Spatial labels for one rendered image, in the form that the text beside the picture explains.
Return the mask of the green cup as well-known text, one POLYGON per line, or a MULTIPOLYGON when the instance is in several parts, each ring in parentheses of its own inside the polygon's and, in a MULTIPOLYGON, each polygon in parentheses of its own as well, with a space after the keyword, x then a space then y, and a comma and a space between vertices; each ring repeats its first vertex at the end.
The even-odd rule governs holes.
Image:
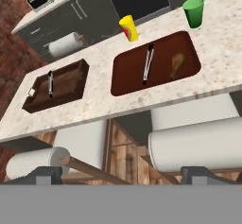
POLYGON ((182 5, 187 22, 191 28, 197 28, 202 24, 204 1, 187 0, 182 5))

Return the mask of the black and silver tongs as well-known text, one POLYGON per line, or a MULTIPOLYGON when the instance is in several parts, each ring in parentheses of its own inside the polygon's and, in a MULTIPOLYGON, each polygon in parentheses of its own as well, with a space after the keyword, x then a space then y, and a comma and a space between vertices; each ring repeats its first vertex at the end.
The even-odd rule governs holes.
POLYGON ((51 98, 53 96, 53 72, 48 72, 48 92, 49 97, 51 98))
POLYGON ((147 83, 149 68, 153 59, 153 54, 154 54, 154 44, 150 44, 147 49, 146 63, 145 63, 144 72, 143 72, 143 84, 147 83))

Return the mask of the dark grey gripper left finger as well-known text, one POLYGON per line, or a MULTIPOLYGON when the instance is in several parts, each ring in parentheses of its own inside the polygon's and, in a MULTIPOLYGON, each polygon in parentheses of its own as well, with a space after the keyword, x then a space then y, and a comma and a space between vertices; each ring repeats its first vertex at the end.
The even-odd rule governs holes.
POLYGON ((60 185, 61 166, 39 166, 26 176, 7 181, 7 185, 60 185))

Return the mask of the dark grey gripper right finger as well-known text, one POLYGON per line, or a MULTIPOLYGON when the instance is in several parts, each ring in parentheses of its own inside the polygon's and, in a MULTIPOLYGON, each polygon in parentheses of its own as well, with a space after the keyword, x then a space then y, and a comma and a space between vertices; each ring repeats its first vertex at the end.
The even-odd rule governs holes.
POLYGON ((187 185, 221 185, 239 184, 240 180, 232 181, 219 177, 204 166, 183 166, 181 168, 181 183, 187 185))

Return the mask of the dark brown wooden tray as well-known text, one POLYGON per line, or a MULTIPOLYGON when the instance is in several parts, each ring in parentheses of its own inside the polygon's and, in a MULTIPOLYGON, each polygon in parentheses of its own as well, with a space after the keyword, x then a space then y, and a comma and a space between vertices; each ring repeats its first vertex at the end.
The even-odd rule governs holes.
POLYGON ((52 96, 49 96, 49 74, 37 77, 22 109, 34 113, 82 99, 88 72, 85 59, 55 70, 52 96))

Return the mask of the red-brown tray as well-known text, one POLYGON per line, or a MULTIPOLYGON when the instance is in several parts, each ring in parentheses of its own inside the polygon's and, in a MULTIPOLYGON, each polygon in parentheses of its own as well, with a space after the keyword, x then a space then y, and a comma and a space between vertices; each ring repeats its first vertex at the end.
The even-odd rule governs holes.
POLYGON ((199 57, 190 35, 187 31, 178 31, 117 55, 113 60, 111 94, 113 96, 126 95, 189 78, 196 75, 200 69, 199 57), (154 54, 147 83, 143 84, 147 49, 150 44, 154 44, 154 54), (177 53, 183 53, 185 59, 177 71, 176 78, 173 79, 170 77, 171 61, 177 53))

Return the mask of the brown chicken drumstick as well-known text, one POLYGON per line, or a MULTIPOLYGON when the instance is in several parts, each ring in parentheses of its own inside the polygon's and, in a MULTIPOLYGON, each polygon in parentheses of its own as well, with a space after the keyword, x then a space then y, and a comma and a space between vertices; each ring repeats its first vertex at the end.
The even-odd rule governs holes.
POLYGON ((172 70, 170 73, 170 77, 175 79, 177 71, 182 67, 183 62, 184 62, 185 56, 183 53, 177 53, 171 61, 172 64, 172 70))

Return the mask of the yellow cup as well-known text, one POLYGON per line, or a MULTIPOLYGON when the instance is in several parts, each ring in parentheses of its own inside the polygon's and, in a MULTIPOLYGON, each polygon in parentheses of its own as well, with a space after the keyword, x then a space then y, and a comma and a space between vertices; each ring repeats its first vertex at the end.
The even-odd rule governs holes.
POLYGON ((136 26, 131 15, 123 17, 119 21, 119 25, 123 29, 123 32, 125 33, 126 37, 130 42, 134 42, 138 39, 138 32, 136 30, 136 26))

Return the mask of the wooden counter base panel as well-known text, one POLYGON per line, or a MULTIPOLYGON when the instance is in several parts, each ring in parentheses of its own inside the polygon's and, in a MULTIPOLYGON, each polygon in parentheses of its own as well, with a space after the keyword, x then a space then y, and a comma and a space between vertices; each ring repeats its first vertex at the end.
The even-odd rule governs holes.
MULTIPOLYGON (((150 111, 148 112, 148 119, 151 121, 150 111)), ((115 129, 121 129, 122 126, 116 119, 109 119, 109 120, 112 121, 112 135, 113 135, 113 131, 115 129)), ((57 131, 53 131, 51 133, 51 136, 52 136, 51 143, 38 140, 36 144, 36 148, 43 149, 43 148, 49 148, 53 146, 56 134, 57 134, 57 131)), ((130 138, 127 144, 116 146, 112 140, 110 173, 112 175, 115 175, 117 178, 122 179, 123 181, 127 181, 128 183, 131 183, 131 184, 140 183, 141 180, 139 178, 139 170, 138 170, 140 163, 143 163, 145 165, 146 171, 150 169, 155 170, 155 168, 152 165, 150 165, 143 157, 141 157, 138 154, 138 148, 140 146, 146 146, 146 145, 147 145, 147 142, 144 145, 141 145, 138 142, 136 142, 134 139, 130 138)), ((166 179, 166 177, 164 177, 161 173, 159 172, 157 173, 161 178, 166 179)), ((180 174, 181 174, 181 171, 180 173, 174 176, 175 181, 171 183, 176 184, 178 182, 176 177, 180 174)))

